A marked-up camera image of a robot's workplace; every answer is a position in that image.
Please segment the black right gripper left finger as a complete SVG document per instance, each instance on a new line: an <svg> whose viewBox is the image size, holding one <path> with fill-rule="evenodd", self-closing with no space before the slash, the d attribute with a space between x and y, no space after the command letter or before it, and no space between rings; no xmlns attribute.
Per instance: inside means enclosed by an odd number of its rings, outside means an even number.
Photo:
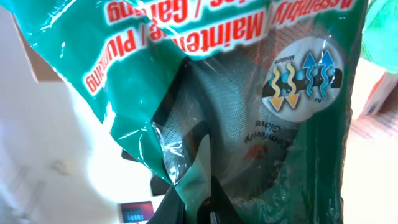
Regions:
<svg viewBox="0 0 398 224"><path fill-rule="evenodd" d="M152 224L185 224L185 204L170 187L152 217Z"/></svg>

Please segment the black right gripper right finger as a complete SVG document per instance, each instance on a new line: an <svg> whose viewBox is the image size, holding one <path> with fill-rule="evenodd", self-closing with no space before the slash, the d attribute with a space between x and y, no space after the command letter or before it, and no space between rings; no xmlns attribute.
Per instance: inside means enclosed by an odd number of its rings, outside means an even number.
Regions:
<svg viewBox="0 0 398 224"><path fill-rule="evenodd" d="M198 224L244 224L215 176L211 177L211 195L197 211Z"/></svg>

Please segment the green glove package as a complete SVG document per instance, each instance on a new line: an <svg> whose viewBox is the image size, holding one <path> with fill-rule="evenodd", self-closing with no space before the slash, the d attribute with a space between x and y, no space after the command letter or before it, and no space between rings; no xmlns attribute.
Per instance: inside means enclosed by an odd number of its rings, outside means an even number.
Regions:
<svg viewBox="0 0 398 224"><path fill-rule="evenodd" d="M185 223L215 176L244 223L342 223L368 3L2 1Z"/></svg>

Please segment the red white small box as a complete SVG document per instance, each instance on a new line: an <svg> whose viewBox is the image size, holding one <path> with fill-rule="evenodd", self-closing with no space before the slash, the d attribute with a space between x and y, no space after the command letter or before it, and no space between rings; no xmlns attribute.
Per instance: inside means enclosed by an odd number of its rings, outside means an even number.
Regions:
<svg viewBox="0 0 398 224"><path fill-rule="evenodd" d="M376 115L396 85L397 75L385 72L381 78L371 86L371 91L366 98L358 118L361 119Z"/></svg>

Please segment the green lid jar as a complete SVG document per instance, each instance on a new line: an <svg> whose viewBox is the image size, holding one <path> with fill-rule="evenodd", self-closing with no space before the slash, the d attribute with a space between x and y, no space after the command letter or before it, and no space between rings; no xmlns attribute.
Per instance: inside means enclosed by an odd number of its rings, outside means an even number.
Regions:
<svg viewBox="0 0 398 224"><path fill-rule="evenodd" d="M397 0L368 2L363 29L363 57L397 74Z"/></svg>

